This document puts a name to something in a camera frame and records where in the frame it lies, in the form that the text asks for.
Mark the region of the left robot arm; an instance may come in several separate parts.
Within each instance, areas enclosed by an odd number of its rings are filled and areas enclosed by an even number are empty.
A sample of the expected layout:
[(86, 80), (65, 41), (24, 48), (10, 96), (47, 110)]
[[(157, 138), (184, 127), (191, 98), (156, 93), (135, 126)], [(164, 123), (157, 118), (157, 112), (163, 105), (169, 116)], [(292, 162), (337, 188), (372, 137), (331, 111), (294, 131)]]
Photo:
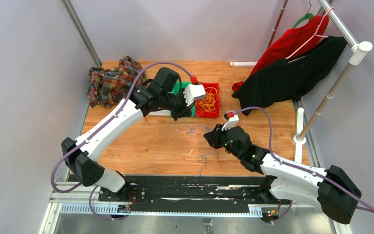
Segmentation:
[(205, 89), (193, 82), (174, 94), (172, 89), (179, 82), (177, 72), (162, 67), (153, 79), (133, 85), (127, 96), (95, 127), (76, 139), (63, 140), (61, 162), (78, 177), (81, 185), (106, 188), (117, 201), (125, 201), (130, 195), (128, 182), (119, 172), (98, 163), (98, 159), (127, 128), (151, 112), (168, 110), (174, 120), (191, 115), (195, 102), (205, 97)]

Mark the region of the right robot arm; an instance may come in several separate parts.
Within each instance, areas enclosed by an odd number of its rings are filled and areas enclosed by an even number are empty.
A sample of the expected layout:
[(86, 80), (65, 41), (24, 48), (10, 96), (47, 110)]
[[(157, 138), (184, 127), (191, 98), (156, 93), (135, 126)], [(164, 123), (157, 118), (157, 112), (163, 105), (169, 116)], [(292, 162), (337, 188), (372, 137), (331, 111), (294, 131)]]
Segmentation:
[(263, 202), (278, 199), (308, 204), (338, 223), (350, 224), (358, 205), (354, 198), (360, 198), (362, 192), (342, 168), (311, 167), (273, 156), (270, 150), (253, 144), (240, 126), (223, 131), (217, 124), (204, 138), (210, 147), (224, 148), (248, 171), (265, 175), (259, 189)]

